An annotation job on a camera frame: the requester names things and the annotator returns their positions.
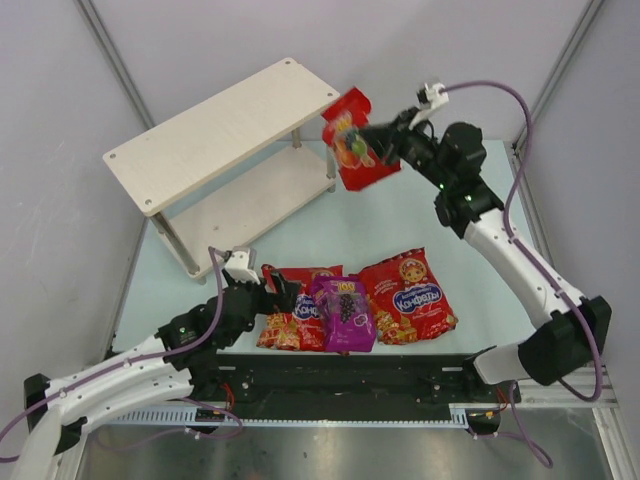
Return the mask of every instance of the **snack bag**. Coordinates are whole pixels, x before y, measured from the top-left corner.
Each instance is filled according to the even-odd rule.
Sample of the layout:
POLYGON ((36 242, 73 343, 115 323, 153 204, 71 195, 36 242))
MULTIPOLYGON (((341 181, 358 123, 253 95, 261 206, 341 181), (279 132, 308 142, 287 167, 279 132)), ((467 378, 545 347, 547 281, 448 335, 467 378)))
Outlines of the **snack bag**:
POLYGON ((316 277, 311 292, 325 324, 325 351, 370 352, 376 327, 364 285, 355 277, 316 277))
POLYGON ((402 345, 436 338, 458 323, 424 248, 366 267, 358 277, 367 289, 383 343, 402 345))
POLYGON ((271 272, 278 270, 289 281, 301 283, 293 313, 267 316, 267 326, 260 334, 257 346, 278 350, 324 351, 324 323, 310 295, 311 282, 320 276, 342 275, 342 265, 329 268, 279 268, 262 266, 267 285, 275 290, 271 272))
POLYGON ((357 88, 352 88, 322 114, 327 125, 322 139, 331 147, 340 177, 347 190, 360 191, 400 170, 400 162, 384 165, 357 134, 357 127, 369 123, 371 102, 357 88))

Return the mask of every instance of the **red snack bag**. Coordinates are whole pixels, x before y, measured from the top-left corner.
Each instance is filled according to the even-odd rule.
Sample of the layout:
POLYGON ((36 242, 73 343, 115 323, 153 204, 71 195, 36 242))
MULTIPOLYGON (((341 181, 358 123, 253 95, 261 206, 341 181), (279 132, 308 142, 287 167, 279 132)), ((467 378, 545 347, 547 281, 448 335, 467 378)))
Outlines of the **red snack bag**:
POLYGON ((333 150, 340 177, 347 190, 360 191, 400 170, 400 162, 384 165, 357 134, 357 127, 369 123, 371 102, 357 88, 352 88, 322 114, 327 125, 322 139, 333 150))
POLYGON ((458 323, 429 268, 424 248, 366 267, 359 277, 367 288, 383 343, 401 345, 436 338, 458 323))
POLYGON ((285 280, 300 282, 300 292, 293 313, 267 316, 267 327, 260 334, 257 346, 278 350, 324 351, 324 322, 311 297, 311 282, 318 275, 342 275, 342 265, 323 268, 278 268, 262 266, 267 285, 275 291, 271 272, 279 271, 285 280))

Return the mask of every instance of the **light blue surface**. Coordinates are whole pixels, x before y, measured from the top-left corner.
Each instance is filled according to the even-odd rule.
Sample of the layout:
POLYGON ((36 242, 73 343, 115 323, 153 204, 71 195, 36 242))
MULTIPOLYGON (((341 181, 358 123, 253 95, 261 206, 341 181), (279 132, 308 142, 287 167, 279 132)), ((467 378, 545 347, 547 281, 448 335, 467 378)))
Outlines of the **light blue surface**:
MULTIPOLYGON (((265 149, 204 190, 207 193, 215 190, 284 145, 284 142, 278 142, 265 149)), ((324 156, 322 142, 308 142, 307 146, 324 156)), ((485 147, 488 156, 483 166, 483 177, 504 199, 513 181, 504 145, 500 141, 487 141, 485 147)), ((335 193, 322 194, 251 246, 258 252, 258 265, 344 264, 345 272, 358 272, 362 267, 404 250, 424 246, 429 265, 460 323, 454 331, 438 339, 406 346, 376 345, 375 353, 472 353, 490 345, 507 344, 529 336, 533 327, 516 296, 478 252, 438 222, 433 206, 437 193, 434 186, 406 165, 402 172, 359 193, 347 192, 339 182, 335 193)), ((286 191, 274 192, 274 195, 286 194, 286 191)), ((202 195, 202 192, 197 192, 195 197, 202 195)), ((186 199, 178 209, 193 201, 194 198, 186 199)), ((514 202, 512 218, 521 233, 529 236, 518 199, 514 202)), ((113 344, 114 350, 133 347, 174 316, 215 294, 213 274, 208 275, 204 286, 189 279, 153 226, 149 226, 113 344)), ((254 331, 244 334, 224 352, 300 355, 255 348, 263 326, 264 318, 258 318, 254 331)))

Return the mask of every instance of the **white wall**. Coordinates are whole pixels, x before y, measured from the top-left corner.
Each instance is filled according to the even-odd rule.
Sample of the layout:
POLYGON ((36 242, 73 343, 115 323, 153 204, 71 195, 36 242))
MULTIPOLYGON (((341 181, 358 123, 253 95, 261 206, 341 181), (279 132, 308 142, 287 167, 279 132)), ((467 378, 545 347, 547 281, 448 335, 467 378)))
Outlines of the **white wall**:
POLYGON ((142 127, 72 1, 0 2, 0 65, 4 426, 24 378, 76 371, 106 343, 142 218, 101 155, 142 127))
POLYGON ((541 118, 528 178, 559 270, 612 305, 604 358, 640 453, 640 2, 603 8, 541 118))
MULTIPOLYGON (((94 0, 151 114, 164 121, 292 56, 339 91, 357 85, 375 121, 416 103, 428 77, 508 83, 533 102, 587 0, 94 0)), ((443 130, 487 138, 523 125, 500 92, 456 93, 443 130)), ((321 123, 303 131, 318 139, 321 123)))

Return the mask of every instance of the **purple snack bag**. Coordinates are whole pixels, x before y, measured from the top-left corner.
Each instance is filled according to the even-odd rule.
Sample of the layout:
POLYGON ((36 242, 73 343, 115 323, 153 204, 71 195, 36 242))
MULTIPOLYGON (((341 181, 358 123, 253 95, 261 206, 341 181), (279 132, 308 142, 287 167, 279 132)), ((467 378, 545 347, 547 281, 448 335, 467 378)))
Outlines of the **purple snack bag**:
POLYGON ((325 323, 325 351, 370 352, 376 327, 357 277, 316 277, 311 295, 325 323))

